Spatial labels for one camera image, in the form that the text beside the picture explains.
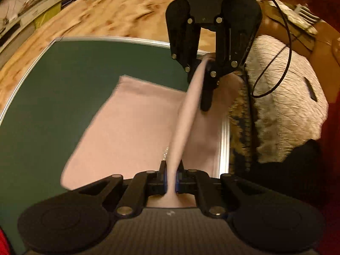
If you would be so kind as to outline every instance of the black circular cover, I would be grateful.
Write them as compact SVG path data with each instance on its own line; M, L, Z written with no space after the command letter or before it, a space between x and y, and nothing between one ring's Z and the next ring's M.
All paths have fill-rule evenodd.
M324 227L322 215L305 204L241 206L232 224L250 245L275 253L311 248L321 238Z
M36 204L18 219L28 247L40 253L72 253L91 247L109 227L107 211L99 205Z

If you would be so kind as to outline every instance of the green board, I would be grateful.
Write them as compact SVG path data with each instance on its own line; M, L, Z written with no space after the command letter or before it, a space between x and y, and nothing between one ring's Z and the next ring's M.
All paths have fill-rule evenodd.
M24 209L66 190L62 170L121 75L188 87L170 50L112 41L57 41L21 85L0 126L0 226L17 254Z

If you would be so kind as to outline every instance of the wooden surface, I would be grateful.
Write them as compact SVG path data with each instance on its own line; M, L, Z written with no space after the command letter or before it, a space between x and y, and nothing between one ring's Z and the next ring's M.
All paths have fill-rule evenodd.
M77 0L35 31L0 71L0 112L33 61L56 37L125 36L168 42L165 11L173 0ZM202 29L199 49L215 51Z

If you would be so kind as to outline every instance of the wooden table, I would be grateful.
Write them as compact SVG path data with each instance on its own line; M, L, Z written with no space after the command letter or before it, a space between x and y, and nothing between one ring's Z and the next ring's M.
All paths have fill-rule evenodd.
M0 112L33 61L56 37L125 36L168 42L165 11L173 0L77 0L35 31L0 71ZM202 29L199 49L215 51Z

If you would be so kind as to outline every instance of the pink fabric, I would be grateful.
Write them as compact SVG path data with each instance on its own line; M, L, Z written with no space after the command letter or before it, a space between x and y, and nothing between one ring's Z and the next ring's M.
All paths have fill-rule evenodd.
M227 75L215 90L209 112L196 106L182 156L186 169L204 170L211 176L218 171L222 116L241 85L236 75ZM62 186L75 189L114 173L127 179L157 170L185 97L184 92L122 76L65 166Z

